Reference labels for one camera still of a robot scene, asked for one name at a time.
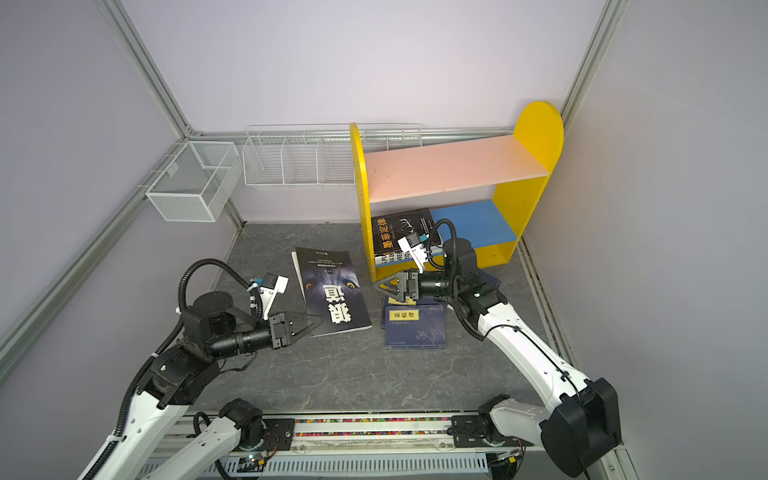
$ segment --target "robotic arm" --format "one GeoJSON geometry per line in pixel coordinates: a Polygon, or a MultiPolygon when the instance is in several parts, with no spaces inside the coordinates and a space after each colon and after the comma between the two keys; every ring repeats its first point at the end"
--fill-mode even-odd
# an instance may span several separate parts
{"type": "MultiPolygon", "coordinates": [[[[621,442],[616,391],[605,379],[591,381],[563,360],[531,330],[494,286],[482,280],[472,245],[456,237],[443,243],[445,267],[404,270],[375,287],[399,302],[433,296],[447,303],[464,328],[480,341],[491,340],[520,369],[541,397],[544,408],[498,396],[480,409],[483,438],[503,442],[519,437],[544,446],[552,461],[567,475],[579,476],[589,465],[621,442]]],[[[409,251],[426,249],[415,235],[406,237],[409,251]]]]}
{"type": "MultiPolygon", "coordinates": [[[[134,377],[113,434],[79,478],[133,480],[166,432],[219,376],[218,360],[253,355],[265,348],[287,347],[317,327],[322,321],[318,316],[268,314],[274,297],[285,291],[287,281],[284,276],[267,274],[264,280],[248,283],[215,259],[200,260],[190,266],[179,285],[180,318],[176,328],[134,377]],[[187,282],[203,265],[219,266],[250,292],[250,314],[236,308],[232,296],[225,292],[205,293],[187,306],[187,282]],[[182,329],[183,336],[168,348],[182,329]]],[[[254,465],[262,465],[269,458],[265,439],[268,435],[274,434],[266,430],[262,412],[242,399],[233,400],[198,437],[149,477],[196,478],[213,462],[222,472],[218,458],[236,447],[254,450],[255,455],[249,456],[254,465]]],[[[275,438],[271,445],[275,445],[274,453],[280,439],[275,438]]]]}

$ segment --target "book lying on floor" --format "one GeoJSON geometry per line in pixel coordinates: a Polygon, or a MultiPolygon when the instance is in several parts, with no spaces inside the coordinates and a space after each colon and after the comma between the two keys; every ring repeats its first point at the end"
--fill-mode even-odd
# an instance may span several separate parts
{"type": "MultiPolygon", "coordinates": [[[[480,270],[480,276],[484,282],[488,285],[498,289],[502,282],[490,273],[486,273],[485,270],[480,270]]],[[[384,305],[382,306],[382,328],[386,328],[386,317],[389,315],[389,308],[395,305],[435,305],[439,303],[434,296],[423,296],[418,300],[406,299],[404,303],[400,303],[390,296],[384,296],[384,305]]]]}
{"type": "Polygon", "coordinates": [[[423,296],[418,300],[407,298],[404,303],[400,303],[397,300],[389,296],[384,296],[384,305],[382,306],[382,328],[386,327],[386,317],[389,315],[389,308],[391,306],[402,305],[437,305],[439,302],[435,300],[434,296],[423,296]]]}
{"type": "MultiPolygon", "coordinates": [[[[429,208],[410,210],[400,214],[371,217],[373,225],[373,257],[377,266],[401,263],[411,260],[411,254],[400,250],[397,240],[415,233],[418,237],[429,235],[435,226],[429,208]]],[[[432,254],[442,253],[442,240],[439,233],[432,239],[432,254]]]]}
{"type": "Polygon", "coordinates": [[[323,318],[310,336],[371,327],[371,317],[349,252],[297,247],[291,256],[306,302],[306,312],[323,318]]]}
{"type": "Polygon", "coordinates": [[[387,349],[444,349],[445,307],[388,305],[384,317],[387,349]]]}

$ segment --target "yellow label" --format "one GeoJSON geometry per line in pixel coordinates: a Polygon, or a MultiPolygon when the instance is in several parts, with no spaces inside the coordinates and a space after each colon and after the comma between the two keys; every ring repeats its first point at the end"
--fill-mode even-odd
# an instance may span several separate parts
{"type": "Polygon", "coordinates": [[[418,320],[418,310],[390,310],[389,321],[393,320],[418,320]]]}
{"type": "Polygon", "coordinates": [[[413,298],[406,298],[405,302],[398,302],[391,296],[387,297],[387,299],[389,300],[389,305],[416,305],[416,301],[413,298]]]}

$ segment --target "pink shelf board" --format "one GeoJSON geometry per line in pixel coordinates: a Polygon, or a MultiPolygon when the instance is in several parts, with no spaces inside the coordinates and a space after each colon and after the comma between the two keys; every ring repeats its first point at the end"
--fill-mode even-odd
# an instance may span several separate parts
{"type": "Polygon", "coordinates": [[[365,159],[372,204],[549,173],[512,135],[382,151],[365,159]]]}

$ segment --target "white wire basket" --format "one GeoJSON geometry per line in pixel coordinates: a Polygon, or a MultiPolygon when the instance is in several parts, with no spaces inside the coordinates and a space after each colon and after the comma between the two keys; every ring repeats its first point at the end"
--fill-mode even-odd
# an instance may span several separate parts
{"type": "MultiPolygon", "coordinates": [[[[365,153],[419,147],[414,124],[359,125],[365,153]]],[[[246,127],[245,184],[255,189],[345,187],[355,184],[349,125],[246,127]]]]}
{"type": "Polygon", "coordinates": [[[243,170],[232,142],[188,141],[147,189],[169,222],[215,222],[243,170]]]}

